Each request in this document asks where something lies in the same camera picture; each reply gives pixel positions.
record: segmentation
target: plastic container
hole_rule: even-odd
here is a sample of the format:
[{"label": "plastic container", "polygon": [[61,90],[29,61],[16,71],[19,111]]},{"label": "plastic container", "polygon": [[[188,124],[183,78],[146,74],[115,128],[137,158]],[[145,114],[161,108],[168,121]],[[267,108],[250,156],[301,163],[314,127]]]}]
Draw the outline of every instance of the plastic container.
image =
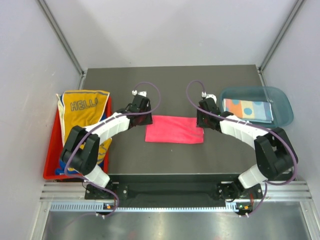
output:
[{"label": "plastic container", "polygon": [[219,97],[220,110],[223,111],[223,99],[247,100],[271,103],[272,123],[251,121],[266,128],[283,127],[294,119],[290,102],[286,94],[272,86],[242,86],[225,88]]},{"label": "plastic container", "polygon": [[[108,98],[108,101],[105,106],[105,114],[107,117],[112,115],[112,99],[111,97]],[[68,177],[64,174],[56,175],[55,170],[60,167],[59,165],[59,158],[62,152],[62,136],[61,136],[61,127],[60,127],[60,118],[59,118],[59,111],[56,111],[55,119],[53,123],[50,143],[48,152],[46,155],[44,171],[43,171],[43,178],[47,180],[55,180],[55,179],[69,179],[72,177]],[[108,172],[108,163],[109,163],[109,153],[106,152],[103,160],[103,171],[105,173]]]}]

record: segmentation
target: cloth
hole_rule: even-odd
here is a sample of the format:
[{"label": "cloth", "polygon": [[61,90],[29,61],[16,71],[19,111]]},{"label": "cloth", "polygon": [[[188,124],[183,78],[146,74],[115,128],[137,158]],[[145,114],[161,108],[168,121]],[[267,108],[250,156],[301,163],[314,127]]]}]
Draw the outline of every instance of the cloth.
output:
[{"label": "cloth", "polygon": [[196,117],[152,116],[146,126],[145,141],[151,143],[202,144],[204,130],[197,127]]},{"label": "cloth", "polygon": [[[69,90],[62,95],[57,94],[63,146],[74,126],[85,127],[106,119],[105,108],[109,95],[109,92],[100,90]],[[100,166],[103,164],[111,141],[110,138],[99,147],[97,164]],[[65,167],[62,161],[60,161],[60,167],[62,169],[57,169],[56,173],[62,174]],[[68,172],[76,173],[72,168],[68,168]]]},{"label": "cloth", "polygon": [[274,120],[271,104],[265,101],[223,99],[223,110],[245,121],[270,124]]}]

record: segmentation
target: teal bin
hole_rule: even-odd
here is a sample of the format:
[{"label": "teal bin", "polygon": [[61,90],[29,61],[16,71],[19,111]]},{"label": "teal bin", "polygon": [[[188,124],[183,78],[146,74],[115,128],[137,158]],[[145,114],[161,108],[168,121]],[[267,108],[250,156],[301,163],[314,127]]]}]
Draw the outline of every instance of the teal bin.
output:
[{"label": "teal bin", "polygon": [[242,86],[225,88],[219,97],[220,110],[223,112],[223,99],[269,102],[273,115],[272,123],[254,122],[266,128],[283,127],[294,119],[290,102],[286,94],[272,86]]}]

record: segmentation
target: yellow towel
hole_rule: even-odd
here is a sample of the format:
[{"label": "yellow towel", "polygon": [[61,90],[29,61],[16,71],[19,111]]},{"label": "yellow towel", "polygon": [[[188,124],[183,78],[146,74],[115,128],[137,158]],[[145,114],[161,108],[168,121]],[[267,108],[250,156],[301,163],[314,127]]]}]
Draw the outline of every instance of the yellow towel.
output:
[{"label": "yellow towel", "polygon": [[[106,118],[109,95],[109,92],[101,90],[69,90],[62,95],[57,94],[63,146],[74,126],[86,127]],[[100,145],[97,164],[104,160],[111,141],[110,138]]]}]

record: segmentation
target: red towel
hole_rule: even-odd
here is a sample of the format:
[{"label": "red towel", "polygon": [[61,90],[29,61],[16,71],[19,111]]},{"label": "red towel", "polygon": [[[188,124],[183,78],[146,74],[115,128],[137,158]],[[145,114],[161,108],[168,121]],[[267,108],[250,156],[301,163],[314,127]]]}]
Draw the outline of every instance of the red towel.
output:
[{"label": "red towel", "polygon": [[151,143],[202,144],[204,130],[197,127],[196,117],[152,116],[146,126],[145,141]]}]

